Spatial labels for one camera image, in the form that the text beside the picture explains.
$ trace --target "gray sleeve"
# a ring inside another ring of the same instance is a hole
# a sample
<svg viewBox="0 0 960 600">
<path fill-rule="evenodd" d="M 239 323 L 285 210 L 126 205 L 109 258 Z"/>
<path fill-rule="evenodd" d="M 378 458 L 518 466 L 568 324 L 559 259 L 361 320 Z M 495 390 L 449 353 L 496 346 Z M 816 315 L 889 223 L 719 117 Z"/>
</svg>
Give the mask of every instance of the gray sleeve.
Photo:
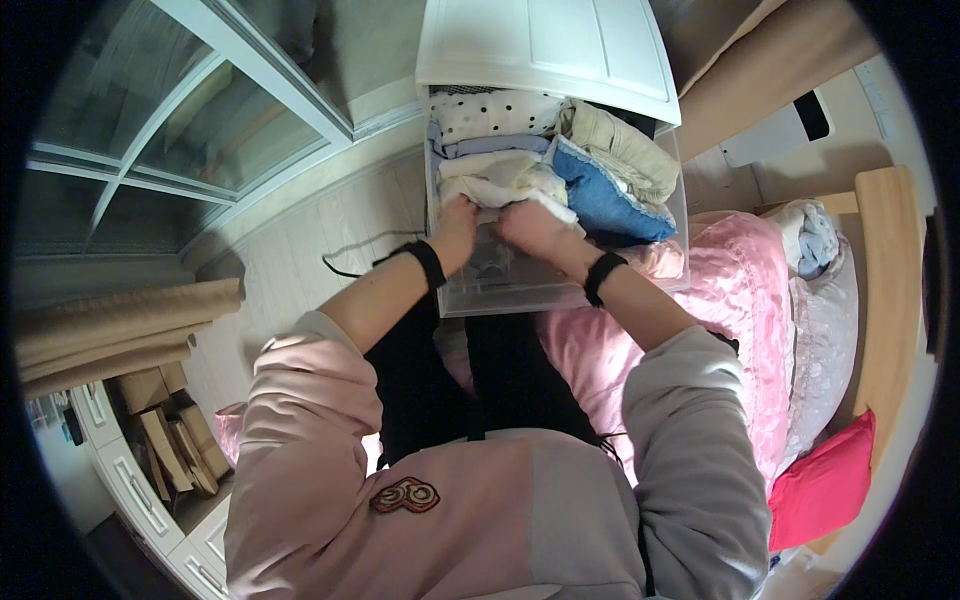
<svg viewBox="0 0 960 600">
<path fill-rule="evenodd" d="M 742 372 L 732 348 L 695 326 L 649 352 L 624 388 L 654 582 L 675 600 L 750 598 L 767 574 L 771 517 Z"/>
</svg>

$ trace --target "wrist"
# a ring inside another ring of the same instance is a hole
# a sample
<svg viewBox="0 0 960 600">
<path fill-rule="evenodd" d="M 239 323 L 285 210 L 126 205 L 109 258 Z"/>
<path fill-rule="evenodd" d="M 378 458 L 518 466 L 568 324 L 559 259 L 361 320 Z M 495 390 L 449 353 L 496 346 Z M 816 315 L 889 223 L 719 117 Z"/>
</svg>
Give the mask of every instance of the wrist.
<svg viewBox="0 0 960 600">
<path fill-rule="evenodd" d="M 465 259 L 461 259 L 456 252 L 452 250 L 449 244 L 441 236 L 427 238 L 426 243 L 440 259 L 440 267 L 444 270 L 444 277 L 450 277 L 464 266 Z"/>
<path fill-rule="evenodd" d="M 568 277 L 583 285 L 587 281 L 590 267 L 603 256 L 603 251 L 596 248 L 575 232 L 566 233 L 559 241 L 555 260 L 555 267 L 566 273 Z"/>
</svg>

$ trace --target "cardboard box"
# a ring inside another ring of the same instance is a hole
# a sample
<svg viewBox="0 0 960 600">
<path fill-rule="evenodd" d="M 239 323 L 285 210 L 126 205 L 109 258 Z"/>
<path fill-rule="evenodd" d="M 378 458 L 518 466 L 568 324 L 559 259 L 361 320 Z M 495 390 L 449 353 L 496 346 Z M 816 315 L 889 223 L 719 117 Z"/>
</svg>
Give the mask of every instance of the cardboard box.
<svg viewBox="0 0 960 600">
<path fill-rule="evenodd" d="M 186 430 L 186 425 L 181 420 L 171 420 L 170 428 L 174 432 L 174 438 L 177 440 L 177 446 L 186 459 L 186 464 L 190 467 L 194 477 L 197 479 L 197 485 L 200 489 L 210 495 L 213 495 L 220 489 L 216 478 L 206 467 L 204 457 L 200 455 L 200 450 L 193 444 L 190 433 Z"/>
<path fill-rule="evenodd" d="M 155 408 L 140 415 L 143 422 L 143 429 L 147 432 L 147 438 L 154 447 L 156 457 L 163 466 L 163 470 L 170 476 L 170 483 L 178 492 L 188 492 L 193 490 L 194 476 L 184 462 L 183 457 L 175 448 L 173 433 L 167 424 L 167 419 L 163 416 L 163 410 Z"/>
<path fill-rule="evenodd" d="M 120 375 L 116 381 L 131 415 L 153 408 L 173 392 L 186 388 L 180 361 Z"/>
<path fill-rule="evenodd" d="M 163 384 L 167 388 L 167 394 L 179 392 L 186 388 L 186 375 L 183 374 L 183 367 L 180 361 L 160 365 L 160 374 L 163 375 Z"/>
<path fill-rule="evenodd" d="M 154 452 L 154 447 L 149 443 L 147 443 L 146 446 L 147 446 L 147 460 L 150 461 L 150 478 L 154 482 L 156 493 L 160 496 L 161 500 L 169 502 L 170 493 L 167 491 L 167 482 L 163 480 L 163 473 L 160 472 L 160 462 L 156 459 L 156 452 Z"/>
<path fill-rule="evenodd" d="M 186 425 L 186 430 L 189 432 L 194 445 L 204 457 L 206 467 L 210 469 L 210 473 L 215 479 L 220 479 L 224 473 L 230 470 L 230 465 L 224 453 L 220 450 L 220 446 L 213 439 L 210 428 L 206 426 L 206 420 L 204 414 L 200 412 L 200 407 L 193 405 L 184 408 L 180 411 L 180 418 L 183 419 L 183 424 Z"/>
<path fill-rule="evenodd" d="M 163 383 L 163 375 L 156 367 L 120 375 L 116 378 L 116 382 L 120 386 L 124 402 L 127 403 L 127 411 L 131 415 L 157 406 L 170 397 L 166 384 Z"/>
</svg>

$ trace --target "light wood floor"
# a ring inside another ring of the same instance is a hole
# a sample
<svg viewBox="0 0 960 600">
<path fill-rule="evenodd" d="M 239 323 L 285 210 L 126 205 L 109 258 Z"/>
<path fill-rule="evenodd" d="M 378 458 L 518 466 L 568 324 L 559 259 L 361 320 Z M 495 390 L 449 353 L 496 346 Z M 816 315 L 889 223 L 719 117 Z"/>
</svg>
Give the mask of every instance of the light wood floor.
<svg viewBox="0 0 960 600">
<path fill-rule="evenodd" d="M 750 167 L 731 169 L 719 147 L 684 165 L 684 184 L 690 214 L 749 211 L 761 202 Z M 192 356 L 183 363 L 187 392 L 211 425 L 214 412 L 247 399 L 253 359 L 266 341 L 350 283 L 321 257 L 385 231 L 423 230 L 424 201 L 423 154 L 413 149 L 295 204 L 197 273 L 198 280 L 240 276 L 246 294 L 239 312 L 196 334 Z M 362 274 L 411 239 L 386 235 L 331 262 Z"/>
</svg>

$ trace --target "hand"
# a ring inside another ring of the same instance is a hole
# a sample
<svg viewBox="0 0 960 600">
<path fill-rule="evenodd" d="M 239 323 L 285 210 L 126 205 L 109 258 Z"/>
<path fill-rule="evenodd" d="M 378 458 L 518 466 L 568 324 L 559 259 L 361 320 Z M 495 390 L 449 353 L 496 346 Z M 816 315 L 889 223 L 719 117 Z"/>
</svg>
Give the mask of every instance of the hand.
<svg viewBox="0 0 960 600">
<path fill-rule="evenodd" d="M 477 237 L 480 207 L 461 194 L 444 207 L 437 232 L 427 240 L 440 258 L 444 276 L 451 276 L 470 259 Z"/>
<path fill-rule="evenodd" d="M 496 232 L 524 252 L 545 260 L 583 285 L 603 255 L 540 203 L 525 201 L 500 210 Z"/>
</svg>

